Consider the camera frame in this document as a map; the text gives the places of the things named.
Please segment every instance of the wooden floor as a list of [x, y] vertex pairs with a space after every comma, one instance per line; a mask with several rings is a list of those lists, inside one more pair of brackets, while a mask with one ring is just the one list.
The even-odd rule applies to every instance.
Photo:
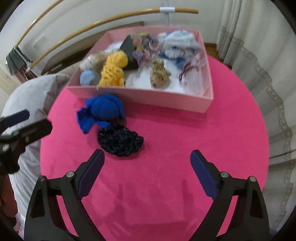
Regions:
[[220, 61], [216, 47], [206, 45], [205, 50], [207, 51], [207, 55], [210, 55]]
[[[213, 58], [219, 60], [221, 63], [223, 63], [223, 60], [219, 58], [218, 52], [217, 52], [217, 45], [212, 43], [205, 43], [205, 50], [207, 52], [207, 55], [212, 56]], [[229, 64], [226, 64], [226, 66], [230, 69], [232, 69], [232, 66]]]

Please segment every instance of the white pillow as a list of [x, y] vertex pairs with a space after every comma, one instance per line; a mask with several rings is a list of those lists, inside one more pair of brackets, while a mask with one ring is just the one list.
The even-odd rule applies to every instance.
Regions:
[[[2, 116], [9, 116], [21, 110], [28, 110], [30, 118], [11, 128], [3, 134], [11, 132], [47, 118], [47, 115], [61, 90], [65, 87], [69, 76], [51, 74], [29, 80], [21, 84], [7, 100]], [[30, 144], [20, 155], [20, 170], [9, 175], [19, 213], [26, 217], [29, 201], [40, 171], [40, 140]]]

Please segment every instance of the round table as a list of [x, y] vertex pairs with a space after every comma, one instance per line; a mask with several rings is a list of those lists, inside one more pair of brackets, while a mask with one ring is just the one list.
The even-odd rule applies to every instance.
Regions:
[[[127, 104], [126, 125], [144, 137], [140, 152], [118, 158], [105, 153], [105, 164], [90, 194], [86, 211], [106, 240], [188, 241], [212, 199], [191, 165], [199, 149], [220, 171], [233, 177], [255, 176], [264, 187], [268, 171], [268, 137], [261, 111], [242, 81], [219, 61], [209, 58], [214, 100], [206, 113]], [[76, 111], [84, 106], [64, 89], [48, 119], [51, 135], [41, 142], [41, 172], [47, 178], [75, 171], [100, 148], [94, 126], [84, 135]], [[66, 226], [74, 228], [59, 199]], [[220, 233], [226, 231], [232, 203]]]

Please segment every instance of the blue cloth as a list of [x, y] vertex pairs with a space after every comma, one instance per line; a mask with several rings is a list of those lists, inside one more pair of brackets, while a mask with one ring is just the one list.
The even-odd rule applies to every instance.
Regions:
[[[164, 59], [170, 59], [164, 53], [160, 53], [159, 56], [161, 58], [164, 58]], [[176, 61], [175, 65], [177, 66], [178, 69], [183, 69], [183, 66], [186, 63], [186, 59], [182, 58], [182, 57], [177, 57], [175, 59], [170, 59], [170, 60], [175, 60]]]
[[114, 95], [105, 94], [85, 101], [86, 107], [77, 111], [77, 122], [84, 134], [97, 123], [102, 128], [110, 126], [108, 120], [125, 119], [122, 101]]

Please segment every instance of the wooden rail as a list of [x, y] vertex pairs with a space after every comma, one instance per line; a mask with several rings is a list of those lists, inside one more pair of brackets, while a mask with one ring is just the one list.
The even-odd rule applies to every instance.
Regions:
[[[173, 12], [179, 12], [179, 13], [192, 13], [192, 14], [198, 14], [198, 10], [196, 9], [188, 9], [188, 8], [170, 8], [170, 10], [174, 9]], [[126, 12], [123, 14], [118, 14], [115, 16], [112, 16], [110, 18], [106, 18], [103, 20], [100, 20], [98, 22], [92, 23], [90, 25], [85, 26], [84, 28], [81, 28], [77, 30], [76, 32], [66, 36], [64, 39], [61, 41], [57, 42], [54, 46], [52, 46], [50, 49], [48, 49], [46, 52], [44, 52], [42, 55], [40, 55], [31, 65], [30, 69], [33, 68], [36, 64], [39, 63], [40, 60], [42, 60], [45, 56], [47, 56], [50, 52], [64, 44], [65, 42], [69, 41], [70, 39], [90, 30], [95, 27], [101, 26], [105, 23], [110, 23], [115, 20], [127, 18], [127, 17], [133, 17], [133, 16], [138, 16], [138, 15], [144, 15], [144, 14], [150, 14], [150, 13], [160, 13], [160, 12], [165, 12], [161, 8], [151, 8], [151, 9], [144, 9], [144, 10], [137, 10], [137, 11], [132, 11], [132, 12]]]
[[39, 22], [40, 19], [42, 19], [50, 10], [52, 10], [55, 6], [57, 6], [59, 3], [61, 3], [63, 0], [58, 0], [52, 5], [50, 5], [38, 18], [36, 18], [31, 25], [28, 27], [28, 29], [24, 32], [24, 34], [20, 37], [19, 41], [15, 45], [15, 48], [17, 48], [20, 44], [20, 42], [24, 39], [24, 37], [28, 34], [28, 32]]

